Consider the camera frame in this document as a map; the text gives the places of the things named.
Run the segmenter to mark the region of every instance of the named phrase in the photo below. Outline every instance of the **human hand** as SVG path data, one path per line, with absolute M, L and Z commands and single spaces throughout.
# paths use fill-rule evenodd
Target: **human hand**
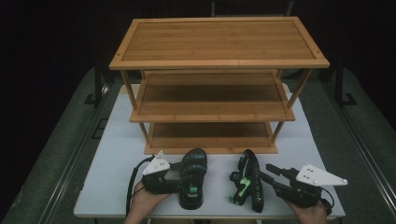
M 301 224 L 326 224 L 327 212 L 325 205 L 318 201 L 314 207 L 302 208 L 294 203 L 286 201 L 286 204 L 293 210 L 295 216 Z
M 134 192 L 136 194 L 131 201 L 131 209 L 129 210 L 128 216 L 124 221 L 124 224 L 138 224 L 146 216 L 148 216 L 157 205 L 169 197 L 170 194 L 152 194 L 143 189 L 142 182 L 138 182 L 134 186 Z

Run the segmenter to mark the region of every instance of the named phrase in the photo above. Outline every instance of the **cable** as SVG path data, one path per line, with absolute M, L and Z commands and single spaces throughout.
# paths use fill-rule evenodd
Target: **cable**
M 321 188 L 321 189 L 323 189 L 324 191 L 326 191 L 329 195 L 330 195 L 330 197 L 332 198 L 332 208 L 334 207 L 334 197 L 330 194 L 330 192 L 328 191 L 328 190 L 326 190 L 326 189 L 324 189 L 324 188 Z
M 145 158 L 144 160 L 142 160 L 141 162 L 139 162 L 139 164 L 137 164 L 137 166 L 134 168 L 134 171 L 132 172 L 131 175 L 131 179 L 129 180 L 129 185 L 128 185 L 128 192 L 126 194 L 126 210 L 125 210 L 125 215 L 128 215 L 129 210 L 131 209 L 131 200 L 132 197 L 139 192 L 140 190 L 142 190 L 143 188 L 139 189 L 137 192 L 135 192 L 134 194 L 132 194 L 132 190 L 134 188 L 134 179 L 136 178 L 137 175 L 137 171 L 139 170 L 139 167 L 145 163 L 146 161 L 152 161 L 152 159 L 154 159 L 154 156 L 151 156 L 150 158 Z

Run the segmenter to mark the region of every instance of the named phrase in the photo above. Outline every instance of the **shelf tier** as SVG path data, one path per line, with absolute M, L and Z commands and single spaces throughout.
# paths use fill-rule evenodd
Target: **shelf tier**
M 145 71 L 131 122 L 292 121 L 275 69 Z
M 242 154 L 247 148 L 255 153 L 275 154 L 268 122 L 151 123 L 146 154 L 185 154 L 200 147 L 208 154 Z

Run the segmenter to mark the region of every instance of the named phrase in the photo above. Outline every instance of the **bamboo shelf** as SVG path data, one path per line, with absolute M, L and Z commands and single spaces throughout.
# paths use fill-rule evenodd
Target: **bamboo shelf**
M 134 20 L 110 69 L 121 70 L 145 153 L 277 153 L 313 68 L 328 66 L 298 18 L 248 17 Z M 284 68 L 305 69 L 289 99 Z M 137 97 L 128 70 L 142 72 Z

